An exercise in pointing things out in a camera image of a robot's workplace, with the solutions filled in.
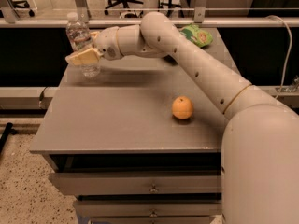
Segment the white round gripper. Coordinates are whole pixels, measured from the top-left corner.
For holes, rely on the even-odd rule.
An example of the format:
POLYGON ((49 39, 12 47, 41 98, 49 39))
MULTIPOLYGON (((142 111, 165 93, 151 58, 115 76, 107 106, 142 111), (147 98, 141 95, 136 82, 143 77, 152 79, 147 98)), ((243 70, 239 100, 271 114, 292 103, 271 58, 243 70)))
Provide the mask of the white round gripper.
POLYGON ((121 59, 117 38, 118 30, 118 27, 110 27, 100 32, 90 32, 91 38, 95 39, 97 49, 88 48, 73 52, 65 57, 66 61, 75 66, 82 66, 98 63, 102 56, 110 61, 121 59))

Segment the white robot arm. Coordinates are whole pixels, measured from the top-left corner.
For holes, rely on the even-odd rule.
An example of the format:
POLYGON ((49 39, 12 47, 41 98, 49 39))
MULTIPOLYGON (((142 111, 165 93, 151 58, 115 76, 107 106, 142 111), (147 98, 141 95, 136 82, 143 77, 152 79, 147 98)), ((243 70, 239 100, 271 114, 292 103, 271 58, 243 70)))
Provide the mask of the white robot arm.
POLYGON ((171 56, 227 118, 221 142, 224 224, 299 224, 299 116, 185 38, 162 13, 108 28, 68 63, 171 56))

